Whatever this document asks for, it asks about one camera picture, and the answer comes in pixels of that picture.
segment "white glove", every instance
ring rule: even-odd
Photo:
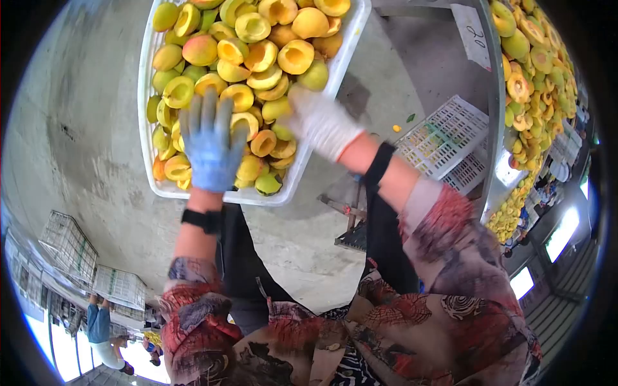
[[[331,162],[337,162],[346,147],[364,131],[339,102],[321,93],[297,86],[290,90],[288,98],[293,113],[281,123]]]

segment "black pants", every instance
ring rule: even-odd
[[[376,193],[368,192],[367,257],[378,265],[382,278],[398,293],[418,292],[418,276],[402,249],[397,214]],[[251,233],[240,205],[224,205],[224,225],[217,245],[217,271],[223,281],[225,295],[233,301],[234,322],[243,334],[268,324],[266,299],[256,277],[273,301],[295,301],[270,276],[255,252]],[[363,276],[369,271],[365,264]]]

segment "black watch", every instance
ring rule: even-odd
[[[186,222],[188,224],[195,225],[196,227],[200,227],[207,235],[217,235],[221,231],[222,220],[222,212],[200,213],[192,211],[191,209],[185,209],[182,213],[182,220],[180,220],[180,222]]]

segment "blue shorts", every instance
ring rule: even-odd
[[[103,343],[109,340],[109,325],[111,320],[109,318],[109,309],[101,308],[95,304],[88,305],[87,316],[88,341],[90,343]]]

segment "floral shirt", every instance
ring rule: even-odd
[[[374,264],[345,318],[268,299],[269,326],[246,337],[227,322],[231,302],[216,268],[177,258],[160,301],[172,384],[340,384],[350,361],[368,365],[367,384],[528,383],[539,369],[540,345],[496,238],[472,212],[452,188],[420,180],[399,220],[426,293],[396,293]]]

